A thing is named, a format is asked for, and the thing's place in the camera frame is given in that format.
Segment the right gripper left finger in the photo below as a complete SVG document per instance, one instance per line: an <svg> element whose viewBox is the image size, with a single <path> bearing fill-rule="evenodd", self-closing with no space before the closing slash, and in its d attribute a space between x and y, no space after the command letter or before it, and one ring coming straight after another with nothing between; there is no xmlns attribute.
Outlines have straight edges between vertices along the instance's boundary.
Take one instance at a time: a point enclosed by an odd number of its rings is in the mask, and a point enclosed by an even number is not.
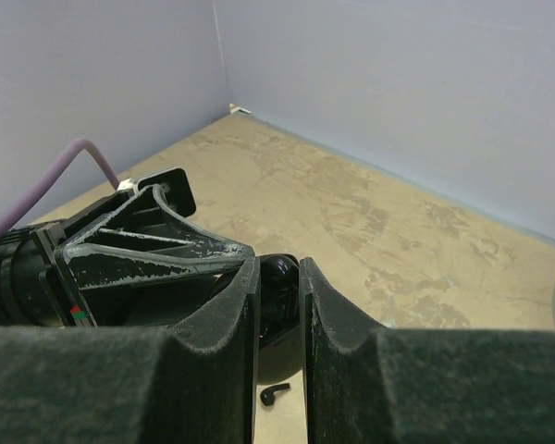
<svg viewBox="0 0 555 444"><path fill-rule="evenodd" d="M250 443L260 263L172 327L0 327L0 443Z"/></svg>

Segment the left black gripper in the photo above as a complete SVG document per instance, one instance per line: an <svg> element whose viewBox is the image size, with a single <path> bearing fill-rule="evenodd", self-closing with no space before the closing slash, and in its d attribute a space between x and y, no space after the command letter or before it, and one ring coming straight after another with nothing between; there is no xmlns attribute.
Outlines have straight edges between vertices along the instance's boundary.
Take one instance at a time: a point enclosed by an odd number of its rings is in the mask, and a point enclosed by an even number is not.
<svg viewBox="0 0 555 444"><path fill-rule="evenodd" d="M254 257L252 247L173 211L159 185L130 196L118 191L71 217L2 235L0 326L76 325L57 266L99 327L174 324Z"/></svg>

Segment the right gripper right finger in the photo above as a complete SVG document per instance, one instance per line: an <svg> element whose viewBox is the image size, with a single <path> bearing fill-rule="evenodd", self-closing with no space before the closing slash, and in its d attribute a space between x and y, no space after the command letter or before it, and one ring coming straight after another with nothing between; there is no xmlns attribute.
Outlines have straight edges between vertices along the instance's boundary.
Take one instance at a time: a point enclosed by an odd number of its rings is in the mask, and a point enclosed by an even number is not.
<svg viewBox="0 0 555 444"><path fill-rule="evenodd" d="M388 328L300 268L312 443L555 443L555 332Z"/></svg>

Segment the black earbud charging case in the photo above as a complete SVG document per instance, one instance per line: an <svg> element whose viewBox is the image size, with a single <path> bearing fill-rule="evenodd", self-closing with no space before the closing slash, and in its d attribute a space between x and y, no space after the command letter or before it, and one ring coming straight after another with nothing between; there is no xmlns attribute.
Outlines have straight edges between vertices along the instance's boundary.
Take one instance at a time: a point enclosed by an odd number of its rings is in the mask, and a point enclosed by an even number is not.
<svg viewBox="0 0 555 444"><path fill-rule="evenodd" d="M299 262L286 253L260 259L260 329L257 382L278 384L302 367L300 354Z"/></svg>

